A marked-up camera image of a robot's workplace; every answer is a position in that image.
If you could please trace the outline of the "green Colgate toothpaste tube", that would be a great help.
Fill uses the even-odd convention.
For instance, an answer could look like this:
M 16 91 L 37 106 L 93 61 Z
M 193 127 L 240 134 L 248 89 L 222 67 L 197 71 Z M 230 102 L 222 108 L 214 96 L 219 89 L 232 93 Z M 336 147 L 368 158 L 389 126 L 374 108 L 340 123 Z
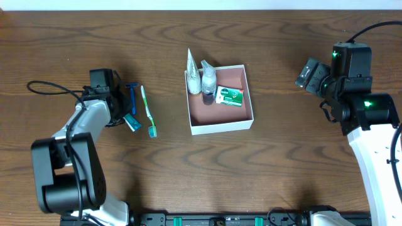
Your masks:
M 141 124 L 130 113 L 124 116 L 124 120 L 129 126 L 130 130 L 133 132 L 137 131 L 141 127 Z

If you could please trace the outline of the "blue disposable razor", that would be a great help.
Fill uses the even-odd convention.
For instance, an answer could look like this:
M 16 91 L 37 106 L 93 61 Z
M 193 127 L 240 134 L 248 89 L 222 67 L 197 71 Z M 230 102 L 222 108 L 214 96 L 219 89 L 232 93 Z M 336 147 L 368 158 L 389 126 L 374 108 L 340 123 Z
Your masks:
M 138 87 L 137 82 L 127 83 L 126 88 L 130 91 L 131 103 L 132 103 L 132 114 L 136 115 L 136 95 L 134 89 Z

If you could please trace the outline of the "green and white toothbrush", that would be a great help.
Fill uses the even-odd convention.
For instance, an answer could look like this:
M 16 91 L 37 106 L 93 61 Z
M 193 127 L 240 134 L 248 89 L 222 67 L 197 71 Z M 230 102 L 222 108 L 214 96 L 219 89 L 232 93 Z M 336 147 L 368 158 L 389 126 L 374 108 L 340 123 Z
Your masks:
M 149 134 L 149 136 L 151 138 L 157 137 L 157 129 L 156 129 L 156 126 L 155 126 L 154 119 L 153 119 L 153 117 L 151 115 L 151 112 L 149 110 L 149 107 L 148 107 L 148 101 L 147 101 L 147 98 L 146 98 L 146 92 L 145 92 L 145 88 L 144 88 L 143 85 L 141 86 L 141 96 L 143 98 L 146 115 L 147 115 L 148 119 L 151 122 L 151 125 L 148 128 L 148 134 Z

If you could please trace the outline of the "white shampoo tube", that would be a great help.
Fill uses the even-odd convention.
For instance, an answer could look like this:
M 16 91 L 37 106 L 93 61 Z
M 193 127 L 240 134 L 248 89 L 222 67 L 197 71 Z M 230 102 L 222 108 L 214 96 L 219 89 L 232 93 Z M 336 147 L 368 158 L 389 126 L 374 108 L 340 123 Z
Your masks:
M 187 56 L 187 89 L 192 95 L 201 93 L 201 78 L 190 49 Z

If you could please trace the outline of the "green and white soap box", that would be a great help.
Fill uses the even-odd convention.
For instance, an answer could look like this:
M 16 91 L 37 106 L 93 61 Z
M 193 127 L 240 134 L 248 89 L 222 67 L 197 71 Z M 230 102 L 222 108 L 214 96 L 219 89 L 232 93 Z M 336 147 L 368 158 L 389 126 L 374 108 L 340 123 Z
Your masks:
M 215 102 L 217 104 L 241 107 L 243 94 L 244 91 L 242 89 L 218 86 L 215 95 Z

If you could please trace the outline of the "clear foam pump bottle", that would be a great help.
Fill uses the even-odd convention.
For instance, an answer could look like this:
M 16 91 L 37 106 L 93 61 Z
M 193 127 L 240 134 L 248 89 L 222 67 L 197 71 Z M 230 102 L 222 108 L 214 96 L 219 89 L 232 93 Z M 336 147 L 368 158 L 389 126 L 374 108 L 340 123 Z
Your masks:
M 212 105 L 215 99 L 217 88 L 217 77 L 215 68 L 207 63 L 206 60 L 201 61 L 203 68 L 202 75 L 202 98 L 205 105 Z

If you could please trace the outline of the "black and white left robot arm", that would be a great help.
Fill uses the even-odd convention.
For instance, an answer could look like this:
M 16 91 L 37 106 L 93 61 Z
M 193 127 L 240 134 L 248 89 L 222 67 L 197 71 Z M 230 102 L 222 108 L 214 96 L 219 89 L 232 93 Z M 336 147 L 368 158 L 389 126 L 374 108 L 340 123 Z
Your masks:
M 134 225 L 129 205 L 107 192 L 95 143 L 105 127 L 124 123 L 131 110 L 121 78 L 108 68 L 90 71 L 81 90 L 60 87 L 77 101 L 75 112 L 52 137 L 31 145 L 36 196 L 44 213 L 60 216 L 60 225 Z

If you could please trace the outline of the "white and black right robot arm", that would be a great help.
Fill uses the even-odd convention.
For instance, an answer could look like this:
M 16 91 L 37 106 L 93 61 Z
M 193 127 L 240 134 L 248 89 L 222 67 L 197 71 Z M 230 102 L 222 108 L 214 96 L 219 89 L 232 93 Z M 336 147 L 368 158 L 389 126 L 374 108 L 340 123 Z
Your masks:
M 372 225 L 401 225 L 401 123 L 392 97 L 371 91 L 371 60 L 368 45 L 337 43 L 331 65 L 309 58 L 295 83 L 322 98 L 327 120 L 340 124 L 361 171 Z

